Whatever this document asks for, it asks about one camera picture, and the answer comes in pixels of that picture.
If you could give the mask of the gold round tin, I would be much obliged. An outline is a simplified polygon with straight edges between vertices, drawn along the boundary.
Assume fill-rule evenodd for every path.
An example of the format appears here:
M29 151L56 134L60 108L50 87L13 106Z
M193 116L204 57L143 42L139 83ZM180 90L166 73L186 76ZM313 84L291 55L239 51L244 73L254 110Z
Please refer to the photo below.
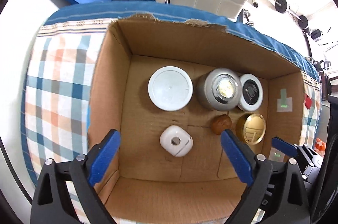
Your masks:
M266 121L259 113L246 113L242 115L236 124L236 135L248 145L259 144L266 131Z

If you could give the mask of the red rectangular case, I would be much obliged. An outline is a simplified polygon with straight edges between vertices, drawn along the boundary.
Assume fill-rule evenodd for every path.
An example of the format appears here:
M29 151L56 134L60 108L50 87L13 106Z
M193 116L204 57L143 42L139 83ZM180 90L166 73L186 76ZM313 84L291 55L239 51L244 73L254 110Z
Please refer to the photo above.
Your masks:
M310 109L312 106L312 99L309 97L308 94L304 95L304 105L307 109Z

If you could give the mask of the white jar black lid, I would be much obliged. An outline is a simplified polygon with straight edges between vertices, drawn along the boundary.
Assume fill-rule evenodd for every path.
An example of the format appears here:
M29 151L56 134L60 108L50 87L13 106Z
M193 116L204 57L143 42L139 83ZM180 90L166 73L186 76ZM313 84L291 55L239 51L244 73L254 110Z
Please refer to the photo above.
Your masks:
M238 107L243 111L254 112L259 109L263 101L261 82L252 74L240 77L242 92Z

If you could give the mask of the silver round tin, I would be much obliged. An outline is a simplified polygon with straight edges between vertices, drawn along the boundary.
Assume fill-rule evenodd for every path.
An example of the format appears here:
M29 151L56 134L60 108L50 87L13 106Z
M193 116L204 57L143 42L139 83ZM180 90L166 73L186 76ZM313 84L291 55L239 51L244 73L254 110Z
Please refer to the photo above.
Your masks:
M216 111L229 111L240 101L242 84L235 72L227 68L217 68L202 75L196 85L199 103Z

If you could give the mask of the white round jar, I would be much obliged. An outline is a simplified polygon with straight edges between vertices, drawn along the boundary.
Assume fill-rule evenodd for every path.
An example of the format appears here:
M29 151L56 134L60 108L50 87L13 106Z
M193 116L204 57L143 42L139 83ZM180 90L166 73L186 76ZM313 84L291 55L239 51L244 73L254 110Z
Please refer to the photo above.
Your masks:
M148 82L152 103L163 111L178 111L190 102L193 85L190 76L181 68L165 66L156 70Z

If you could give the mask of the orange white cloth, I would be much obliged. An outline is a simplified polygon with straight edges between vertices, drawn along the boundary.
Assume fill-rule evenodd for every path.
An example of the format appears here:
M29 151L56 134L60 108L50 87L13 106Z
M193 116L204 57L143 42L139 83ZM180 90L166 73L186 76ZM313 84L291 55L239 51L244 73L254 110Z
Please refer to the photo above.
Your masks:
M317 152L320 156L325 156L326 143L320 138L316 138L314 151Z

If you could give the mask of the open cardboard box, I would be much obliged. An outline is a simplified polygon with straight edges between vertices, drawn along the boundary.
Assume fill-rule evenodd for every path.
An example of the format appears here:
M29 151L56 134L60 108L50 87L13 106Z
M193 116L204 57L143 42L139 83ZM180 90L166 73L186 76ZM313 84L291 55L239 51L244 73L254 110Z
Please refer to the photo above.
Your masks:
M227 33L224 27L168 22L150 16L94 19L105 29L90 92L90 145L111 129L121 134L116 158L95 186L115 218L142 223L201 223L228 217L245 185L237 178L210 129L218 111L196 97L178 111L156 107L147 92L151 75L164 66L182 68L192 82L215 68L253 74L261 81L259 113L266 133L255 152L268 155L273 137L302 140L304 81L299 68L275 52ZM179 126L193 139L183 157L160 144Z

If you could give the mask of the plaid tablecloth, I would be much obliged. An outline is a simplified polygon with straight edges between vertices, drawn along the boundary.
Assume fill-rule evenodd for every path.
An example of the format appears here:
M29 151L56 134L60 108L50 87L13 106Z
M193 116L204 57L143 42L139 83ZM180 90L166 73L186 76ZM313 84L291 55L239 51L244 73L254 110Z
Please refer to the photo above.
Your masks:
M40 28L27 70L25 101L27 165L37 179L45 159L74 159L93 145L88 139L90 92L105 29L94 19L150 16L161 21L224 27L227 33L275 52L300 69L304 94L312 106L303 106L302 140L312 146L321 113L321 85L315 67L301 54L254 28L198 9L152 1L112 1L77 4L54 13Z

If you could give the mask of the barbell on floor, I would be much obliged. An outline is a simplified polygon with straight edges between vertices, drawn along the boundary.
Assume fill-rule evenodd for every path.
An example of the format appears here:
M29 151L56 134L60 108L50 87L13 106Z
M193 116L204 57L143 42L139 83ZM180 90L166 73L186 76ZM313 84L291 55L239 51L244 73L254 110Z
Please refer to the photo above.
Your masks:
M293 17L295 17L301 29L308 28L309 24L308 18L304 15L297 15L294 11L292 11L286 0L275 0L274 6L275 10L278 11L279 13L289 13Z

